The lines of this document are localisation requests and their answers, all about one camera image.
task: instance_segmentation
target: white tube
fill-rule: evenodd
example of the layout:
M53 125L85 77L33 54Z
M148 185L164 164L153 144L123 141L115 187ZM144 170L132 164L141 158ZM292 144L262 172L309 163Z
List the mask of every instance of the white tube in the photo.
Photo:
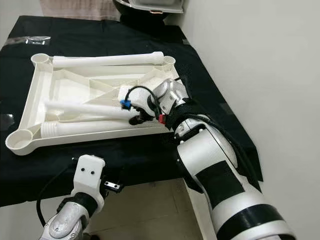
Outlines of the white tube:
M133 108L128 111L119 106L77 104L59 101L45 101L44 105L47 109L62 110L78 114L91 114L95 116L107 116L114 119L128 120L139 115L139 112Z
M81 122L46 121L41 124L40 132L42 138L53 138L66 135L98 133L112 130L126 130L154 126L154 122L144 122L143 124L130 125L126 120Z
M118 65L136 65L136 64L161 65L163 62L164 62L163 52L155 51L153 53L146 53L146 54L79 57L79 58L54 56L52 64L54 68L70 68L70 67L118 66Z

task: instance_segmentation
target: black band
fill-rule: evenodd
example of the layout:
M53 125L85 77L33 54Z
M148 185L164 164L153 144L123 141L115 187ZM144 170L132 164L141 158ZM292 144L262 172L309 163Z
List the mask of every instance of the black band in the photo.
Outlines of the black band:
M226 161L203 169L196 178L208 194L212 209L223 200L245 191Z
M165 127L169 130L172 128L174 131L178 125L186 120L186 114L207 114L201 105L192 100L191 98L184 98L184 104L173 107L165 118Z
M84 206L85 209L88 211L90 218L98 207L96 200L92 196L84 192L77 192L70 202L74 202Z
M278 235L278 236L279 236L279 238L280 238L281 240L296 240L295 237L290 236L290 235L287 235L287 234L280 234L280 235Z
M216 234L218 240L230 240L250 228L283 220L277 209L268 204L250 206L230 217Z

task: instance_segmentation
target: black tablecloth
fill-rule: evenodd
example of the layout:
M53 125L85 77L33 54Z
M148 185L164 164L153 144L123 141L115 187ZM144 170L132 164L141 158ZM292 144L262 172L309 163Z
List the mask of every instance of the black tablecloth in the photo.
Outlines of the black tablecloth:
M5 139L19 126L36 53L50 56L93 57L162 51L176 59L176 70L192 98L244 147L259 178L262 178L257 150L215 86L196 51L188 45L178 26L157 29L135 28L115 21L92 21L53 17L20 16L9 38L50 36L49 45L13 44L0 51L0 111L13 114L15 123L0 133L0 206L33 201L44 184L72 157L91 154L106 160L109 180L125 185L179 178L176 145L172 133L133 136L84 143L40 147L17 156L5 146ZM45 197L69 194L73 170L62 175Z

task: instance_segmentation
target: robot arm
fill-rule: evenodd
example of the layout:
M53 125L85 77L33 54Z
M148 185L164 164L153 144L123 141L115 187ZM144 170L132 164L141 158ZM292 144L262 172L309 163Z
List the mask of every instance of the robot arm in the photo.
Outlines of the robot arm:
M100 193L105 161L93 155L79 157L71 197L65 198L45 225L39 240L82 240L90 217L104 206Z
M155 116L174 130L174 138L179 140L177 163L187 185L204 193L217 239L295 240L277 209L260 192L258 181L253 186L251 179L248 181L238 173L241 154L237 146L223 129L217 129L203 115L204 111L189 98L184 85L167 79L153 93L157 99L150 99L146 91L138 92L140 97L132 92L132 99L140 99L138 107L147 113L156 112L158 101L161 114ZM144 97L147 101L141 101L142 94L148 95Z

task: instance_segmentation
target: white plastic lid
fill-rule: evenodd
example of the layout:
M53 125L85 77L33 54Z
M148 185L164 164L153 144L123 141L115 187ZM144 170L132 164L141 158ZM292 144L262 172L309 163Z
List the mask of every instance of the white plastic lid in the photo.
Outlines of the white plastic lid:
M149 0L149 1L129 0L129 2L134 9L145 10L145 11L161 11L163 13L174 13L174 14L184 13L184 10L182 8L184 0L165 1L165 3L162 3L161 0L158 0L158 3L156 3L155 0Z

